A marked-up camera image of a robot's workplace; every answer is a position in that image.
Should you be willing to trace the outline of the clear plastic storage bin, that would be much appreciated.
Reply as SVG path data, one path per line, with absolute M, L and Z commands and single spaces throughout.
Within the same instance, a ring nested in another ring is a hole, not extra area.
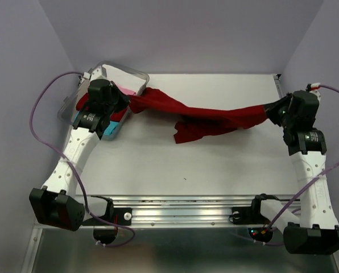
M 57 116 L 70 128 L 84 127 L 113 140 L 131 113 L 130 96 L 140 96 L 149 79 L 146 73 L 102 61 L 80 77 Z

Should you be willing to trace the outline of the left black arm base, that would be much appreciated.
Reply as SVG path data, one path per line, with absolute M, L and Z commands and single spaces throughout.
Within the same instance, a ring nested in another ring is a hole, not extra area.
M 89 196 L 88 205 L 91 212 L 104 221 L 122 226 L 131 225 L 132 208 L 116 206 L 110 197 Z

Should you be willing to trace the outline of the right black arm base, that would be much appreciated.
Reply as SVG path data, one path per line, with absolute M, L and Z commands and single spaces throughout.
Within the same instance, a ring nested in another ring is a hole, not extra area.
M 234 206 L 231 208 L 229 220 L 235 225 L 267 224 L 270 221 L 261 215 L 261 202 L 264 200 L 279 200 L 276 196 L 262 193 L 256 195 L 250 206 Z

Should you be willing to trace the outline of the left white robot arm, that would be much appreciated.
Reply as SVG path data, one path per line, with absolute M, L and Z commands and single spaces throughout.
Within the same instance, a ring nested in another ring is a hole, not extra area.
M 83 185 L 80 175 L 86 162 L 109 127 L 111 116 L 129 105 L 128 96 L 109 80 L 104 67 L 81 76 L 89 81 L 88 99 L 76 114 L 64 150 L 44 143 L 60 159 L 42 187 L 32 189 L 29 195 L 38 223 L 70 231 L 82 225 L 88 212 L 87 201 L 75 200 L 76 187 Z

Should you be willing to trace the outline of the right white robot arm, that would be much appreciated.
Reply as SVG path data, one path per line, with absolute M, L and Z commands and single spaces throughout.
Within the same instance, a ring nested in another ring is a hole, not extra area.
M 314 127 L 319 109 L 321 85 L 309 85 L 270 105 L 269 119 L 283 128 L 296 173 L 298 192 L 285 204 L 271 195 L 257 195 L 249 208 L 252 220 L 269 223 L 283 234 L 290 254 L 330 255 L 339 250 L 339 222 L 333 212 L 326 175 L 326 140 Z

